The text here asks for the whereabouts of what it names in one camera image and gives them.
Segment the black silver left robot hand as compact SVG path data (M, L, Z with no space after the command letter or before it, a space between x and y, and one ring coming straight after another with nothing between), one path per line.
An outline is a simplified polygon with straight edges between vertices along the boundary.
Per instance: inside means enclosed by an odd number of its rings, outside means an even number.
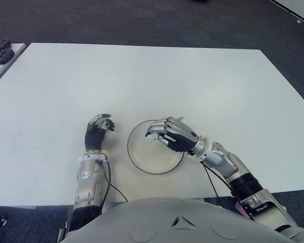
M110 118L110 114L103 113L96 115L88 122L85 134L86 152L102 150L102 142L106 132L115 130L115 124Z

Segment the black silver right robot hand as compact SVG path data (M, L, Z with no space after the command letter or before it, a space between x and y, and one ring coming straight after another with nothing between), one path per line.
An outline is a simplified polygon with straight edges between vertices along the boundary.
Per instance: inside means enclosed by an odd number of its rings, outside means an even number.
M145 137L157 139L175 152L193 151L200 140L189 126L174 117L166 117L151 123Z

